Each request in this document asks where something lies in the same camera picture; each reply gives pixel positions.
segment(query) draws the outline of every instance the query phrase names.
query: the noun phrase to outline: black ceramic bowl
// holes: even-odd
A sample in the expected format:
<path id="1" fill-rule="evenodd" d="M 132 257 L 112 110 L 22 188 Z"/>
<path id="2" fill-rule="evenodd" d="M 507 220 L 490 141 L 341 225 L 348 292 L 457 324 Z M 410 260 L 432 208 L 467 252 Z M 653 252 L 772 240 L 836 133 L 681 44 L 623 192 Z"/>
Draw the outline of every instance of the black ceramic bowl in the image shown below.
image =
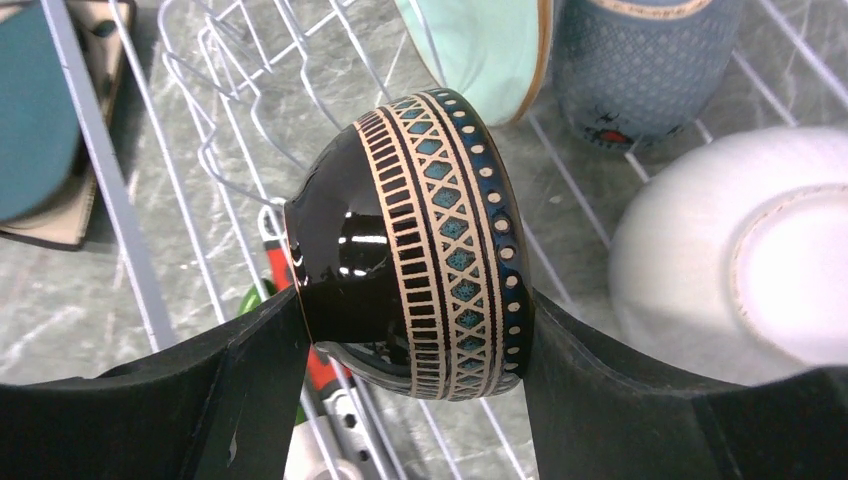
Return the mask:
<path id="1" fill-rule="evenodd" d="M 495 143 L 458 93 L 360 117 L 284 214 L 317 348 L 416 398 L 519 383 L 534 314 L 522 223 Z"/>

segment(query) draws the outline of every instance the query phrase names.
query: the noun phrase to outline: green handle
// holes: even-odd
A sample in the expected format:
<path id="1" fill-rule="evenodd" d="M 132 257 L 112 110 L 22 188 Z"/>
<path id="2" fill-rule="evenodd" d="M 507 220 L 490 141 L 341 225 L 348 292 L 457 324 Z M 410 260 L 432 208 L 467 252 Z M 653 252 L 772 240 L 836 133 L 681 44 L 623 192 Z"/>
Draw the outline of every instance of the green handle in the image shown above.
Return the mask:
<path id="1" fill-rule="evenodd" d="M 277 287 L 274 285 L 274 282 L 264 278 L 262 279 L 262 283 L 265 284 L 265 291 L 269 296 L 277 293 Z M 253 310 L 258 307 L 260 303 L 262 303 L 262 297 L 259 296 L 259 290 L 257 290 L 256 285 L 254 285 L 250 287 L 247 295 L 245 295 L 242 299 L 241 306 L 239 307 L 239 315 L 244 315 L 245 313 Z"/>

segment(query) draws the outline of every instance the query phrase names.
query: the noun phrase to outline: blue textured mug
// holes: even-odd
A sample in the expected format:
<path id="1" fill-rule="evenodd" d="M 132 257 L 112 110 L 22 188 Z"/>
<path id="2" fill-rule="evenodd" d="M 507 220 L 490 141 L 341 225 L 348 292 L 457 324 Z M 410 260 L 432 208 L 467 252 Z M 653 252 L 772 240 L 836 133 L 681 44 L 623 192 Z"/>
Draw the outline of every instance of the blue textured mug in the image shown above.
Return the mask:
<path id="1" fill-rule="evenodd" d="M 600 147 L 648 147 L 695 120 L 719 87 L 742 0 L 569 0 L 553 46 L 560 109 Z"/>

